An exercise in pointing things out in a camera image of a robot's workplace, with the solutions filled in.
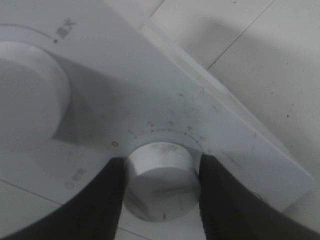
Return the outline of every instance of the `black object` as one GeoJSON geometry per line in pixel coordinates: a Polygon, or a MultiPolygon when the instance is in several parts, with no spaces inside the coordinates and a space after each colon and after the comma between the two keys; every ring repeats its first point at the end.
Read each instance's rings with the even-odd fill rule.
{"type": "Polygon", "coordinates": [[[124,161],[112,158],[73,199],[3,240],[113,240],[124,195],[124,161]]]}
{"type": "MultiPolygon", "coordinates": [[[[73,199],[2,240],[113,240],[125,190],[124,160],[112,158],[73,199]]],[[[274,210],[211,155],[202,155],[200,215],[207,240],[320,240],[274,210]]]]}
{"type": "Polygon", "coordinates": [[[200,214],[207,240],[320,240],[246,189],[211,155],[202,155],[200,214]]]}

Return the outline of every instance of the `tile grout line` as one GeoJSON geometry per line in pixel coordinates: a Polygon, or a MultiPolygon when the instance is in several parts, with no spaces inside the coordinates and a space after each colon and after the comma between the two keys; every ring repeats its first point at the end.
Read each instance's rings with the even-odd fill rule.
{"type": "Polygon", "coordinates": [[[61,203],[59,203],[59,202],[57,202],[57,201],[51,200],[51,199],[46,198],[46,197],[44,197],[44,196],[41,196],[41,195],[39,195],[39,194],[37,194],[37,193],[34,193],[34,192],[29,191],[29,190],[27,190],[27,189],[24,189],[24,188],[22,188],[22,187],[20,187],[20,186],[14,185],[14,184],[12,184],[11,182],[8,182],[8,181],[3,180],[3,179],[1,179],[1,178],[0,178],[0,182],[3,182],[3,183],[5,183],[5,184],[7,184],[7,185],[9,185],[9,186],[11,186],[11,187],[16,188],[16,189],[19,189],[19,190],[21,190],[21,191],[23,191],[23,192],[25,192],[25,193],[28,193],[28,194],[37,196],[38,198],[41,198],[41,199],[46,200],[46,201],[49,201],[49,202],[51,202],[51,203],[53,203],[53,204],[57,204],[57,205],[59,205],[59,207],[63,205],[63,204],[61,204],[61,203]]]}
{"type": "Polygon", "coordinates": [[[166,0],[163,0],[163,1],[158,5],[158,7],[151,13],[150,18],[152,18],[152,16],[158,11],[158,9],[161,7],[162,4],[164,4],[165,1],[166,1],[166,0]]]}
{"type": "Polygon", "coordinates": [[[262,12],[260,12],[258,14],[258,16],[256,16],[253,21],[242,31],[242,33],[236,37],[235,40],[233,40],[233,42],[216,58],[216,60],[213,61],[213,63],[210,64],[210,66],[206,69],[207,71],[214,65],[216,64],[216,62],[222,57],[223,54],[225,54],[225,52],[248,30],[248,28],[250,28],[252,26],[252,24],[254,24],[254,22],[275,2],[275,0],[272,0],[268,6],[265,7],[265,9],[262,10],[262,12]]]}
{"type": "Polygon", "coordinates": [[[132,231],[129,231],[129,230],[127,230],[127,229],[124,229],[124,228],[122,228],[122,227],[117,227],[118,229],[121,229],[121,230],[123,230],[123,231],[125,231],[125,232],[127,232],[127,233],[130,233],[130,234],[133,234],[133,235],[136,235],[136,236],[138,236],[138,237],[140,237],[140,238],[142,238],[142,239],[145,239],[145,240],[152,240],[152,239],[150,239],[150,238],[147,238],[147,237],[145,237],[145,236],[142,236],[142,235],[139,235],[139,234],[136,234],[136,233],[134,233],[134,232],[132,232],[132,231]]]}

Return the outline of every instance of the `large white knob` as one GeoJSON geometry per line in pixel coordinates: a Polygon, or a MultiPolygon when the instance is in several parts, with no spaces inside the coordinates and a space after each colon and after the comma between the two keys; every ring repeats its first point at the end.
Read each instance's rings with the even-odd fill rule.
{"type": "Polygon", "coordinates": [[[48,53],[0,42],[0,151],[30,150],[50,139],[70,96],[66,74],[48,53]]]}
{"type": "Polygon", "coordinates": [[[174,220],[188,213],[200,197],[200,183],[190,153],[169,142],[135,150],[125,163],[124,204],[149,222],[174,220]]]}

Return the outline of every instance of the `white knob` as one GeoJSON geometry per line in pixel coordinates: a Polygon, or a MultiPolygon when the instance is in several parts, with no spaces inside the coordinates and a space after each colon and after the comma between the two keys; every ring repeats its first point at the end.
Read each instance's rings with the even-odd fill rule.
{"type": "Polygon", "coordinates": [[[183,147],[154,142],[127,159],[124,205],[148,222],[166,222],[188,213],[200,197],[194,160],[183,147]]]}
{"type": "Polygon", "coordinates": [[[50,139],[70,96],[66,74],[48,53],[0,42],[0,151],[30,150],[50,139]]]}

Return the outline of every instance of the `white tile floor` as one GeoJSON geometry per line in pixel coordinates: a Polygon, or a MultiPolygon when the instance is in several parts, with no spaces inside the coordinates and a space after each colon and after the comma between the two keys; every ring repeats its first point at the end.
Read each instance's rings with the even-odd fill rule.
{"type": "MultiPolygon", "coordinates": [[[[139,0],[148,14],[159,2],[139,0]]],[[[285,214],[318,232],[319,13],[318,0],[165,0],[152,16],[315,177],[285,214]]]]}
{"type": "Polygon", "coordinates": [[[58,204],[0,181],[0,239],[53,212],[58,204]]]}

